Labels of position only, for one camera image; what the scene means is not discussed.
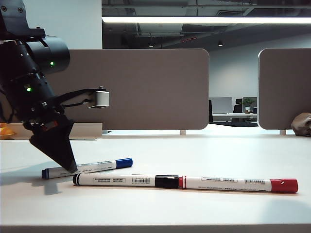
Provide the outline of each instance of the wall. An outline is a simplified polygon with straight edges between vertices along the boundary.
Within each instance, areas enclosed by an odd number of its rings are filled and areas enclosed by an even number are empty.
[[[23,0],[30,28],[62,38],[69,49],[102,48],[101,0]]]
[[[210,97],[258,95],[258,54],[265,48],[311,48],[311,34],[209,52]]]

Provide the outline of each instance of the gray partition panel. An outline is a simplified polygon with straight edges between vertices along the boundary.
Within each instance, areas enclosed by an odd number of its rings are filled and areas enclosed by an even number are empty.
[[[232,113],[232,97],[210,97],[213,113]]]
[[[259,54],[259,125],[285,130],[311,112],[311,49],[265,49]]]
[[[110,92],[108,108],[66,108],[75,122],[103,122],[108,130],[202,129],[208,123],[205,50],[70,50],[70,56],[65,71],[47,75],[56,95],[100,85]]]

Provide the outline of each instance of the marker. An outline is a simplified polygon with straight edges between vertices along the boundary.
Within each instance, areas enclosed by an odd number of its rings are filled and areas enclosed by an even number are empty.
[[[77,185],[102,186],[150,186],[159,188],[206,189],[247,192],[296,193],[296,179],[232,179],[211,177],[188,177],[178,175],[116,175],[77,174],[73,176]]]
[[[68,172],[66,169],[60,167],[47,168],[42,170],[43,179],[51,179],[64,176],[72,176],[78,173],[91,173],[97,171],[112,170],[124,167],[130,167],[133,165],[132,158],[108,160],[103,162],[80,164],[77,165],[78,170],[74,173]]]

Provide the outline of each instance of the blue marker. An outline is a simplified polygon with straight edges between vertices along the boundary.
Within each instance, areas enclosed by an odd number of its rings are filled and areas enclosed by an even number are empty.
[[[42,170],[42,178],[43,179],[51,179],[57,177],[64,177],[64,176],[73,176],[78,173],[91,173],[91,172],[98,172],[98,171],[106,171],[118,168],[125,168],[130,167],[133,165],[132,158],[126,159],[117,159],[117,160],[108,160],[98,163],[91,163],[91,164],[80,164],[77,165],[78,170],[74,173],[68,172],[66,169],[60,167],[53,167],[47,168]]]

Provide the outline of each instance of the white table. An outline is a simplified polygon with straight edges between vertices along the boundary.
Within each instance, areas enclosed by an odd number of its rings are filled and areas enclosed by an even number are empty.
[[[214,121],[231,121],[232,119],[257,119],[257,113],[213,113]]]
[[[310,138],[259,127],[137,131],[72,140],[78,164],[132,157],[114,174],[297,178],[297,194],[74,186],[28,141],[1,141],[1,233],[309,233]]]

